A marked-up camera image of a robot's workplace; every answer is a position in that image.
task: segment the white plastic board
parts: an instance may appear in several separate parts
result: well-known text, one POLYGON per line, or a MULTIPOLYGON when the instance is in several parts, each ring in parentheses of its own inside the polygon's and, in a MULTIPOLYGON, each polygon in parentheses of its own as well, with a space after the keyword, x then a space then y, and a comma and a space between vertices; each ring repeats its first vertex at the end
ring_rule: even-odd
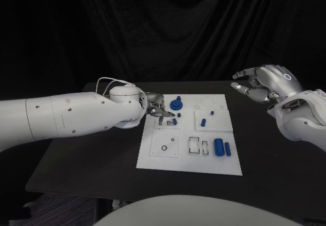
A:
MULTIPOLYGON (((211 174, 229 174, 229 175, 242 175, 239 158, 234 146, 234 140, 232 135, 232 124, 227 113, 227 106, 224 101, 223 94, 172 94, 164 95, 164 105, 165 110, 181 114, 181 117, 175 120, 180 120, 180 128, 174 126, 170 129, 159 129, 157 118, 149 115, 145 116, 144 123, 144 131, 142 138, 139 144, 139 154, 136 161, 136 168, 139 169, 151 169, 151 170, 172 170, 172 171, 184 171, 184 172, 197 172, 197 173, 211 173, 211 174), (170 109, 170 102, 180 96, 183 107, 178 111, 170 109), (196 130, 196 116, 200 118, 200 114, 209 113, 209 120, 206 121, 207 130, 196 130), (177 137, 177 157, 172 157, 174 150, 168 148, 162 151, 158 148, 152 148, 151 141, 154 132, 170 131, 178 132, 177 137), (188 153, 188 138, 198 138, 198 153, 188 153), (217 157, 214 155, 213 148, 213 139, 220 138, 223 142, 229 143, 230 148, 230 156, 223 155, 217 157), (201 141, 207 142, 207 151, 209 154, 203 154, 201 141)), ((154 147, 159 147, 159 145, 167 143, 168 136, 157 136, 154 139, 155 145, 154 147)))

